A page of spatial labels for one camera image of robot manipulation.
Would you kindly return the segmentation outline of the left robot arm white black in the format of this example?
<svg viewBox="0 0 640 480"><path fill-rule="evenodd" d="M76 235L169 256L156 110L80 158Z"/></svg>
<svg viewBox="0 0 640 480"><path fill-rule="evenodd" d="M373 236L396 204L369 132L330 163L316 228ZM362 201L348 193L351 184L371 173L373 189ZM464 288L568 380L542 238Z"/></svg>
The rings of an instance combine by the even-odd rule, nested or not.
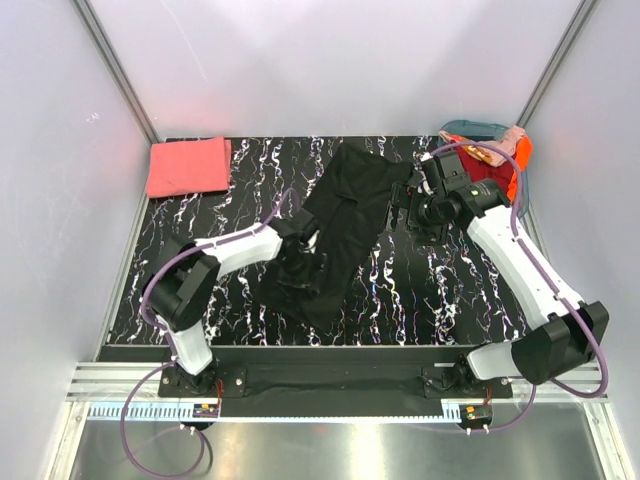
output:
<svg viewBox="0 0 640 480"><path fill-rule="evenodd" d="M316 250L318 220L301 209L290 219L273 215L246 229L185 242L172 239L143 289L140 314L168 337L181 384L196 396L217 383L218 360L205 338L203 318L222 277L265 262L269 293L314 296L323 282L326 256Z"/></svg>

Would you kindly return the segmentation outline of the black t shirt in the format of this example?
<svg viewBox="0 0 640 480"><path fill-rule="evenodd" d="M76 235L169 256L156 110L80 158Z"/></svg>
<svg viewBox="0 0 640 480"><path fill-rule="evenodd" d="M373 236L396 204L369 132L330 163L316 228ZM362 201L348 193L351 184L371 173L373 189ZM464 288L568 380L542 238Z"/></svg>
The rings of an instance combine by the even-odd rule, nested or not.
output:
<svg viewBox="0 0 640 480"><path fill-rule="evenodd" d="M341 310L358 270L386 228L394 183L413 174L409 162L341 144L300 209L320 224L316 250L327 256L320 293L285 298L267 291L265 273L257 298L267 308L319 331L326 331Z"/></svg>

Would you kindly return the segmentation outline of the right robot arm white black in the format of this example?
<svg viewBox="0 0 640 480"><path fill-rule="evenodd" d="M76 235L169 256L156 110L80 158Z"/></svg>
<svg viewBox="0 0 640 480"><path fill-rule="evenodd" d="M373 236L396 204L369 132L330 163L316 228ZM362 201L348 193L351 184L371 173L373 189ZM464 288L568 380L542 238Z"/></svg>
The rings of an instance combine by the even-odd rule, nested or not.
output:
<svg viewBox="0 0 640 480"><path fill-rule="evenodd" d="M502 377L559 385L561 375L596 361L601 380L592 394L601 395L609 380L601 348L609 322L605 306L586 302L560 277L527 235L514 202L494 180L472 181L452 148L424 154L416 169L419 185L393 186L390 214L406 211L407 230L427 244L443 242L450 225L464 230L514 293L529 328L519 339L463 355L447 372L446 385L470 397Z"/></svg>

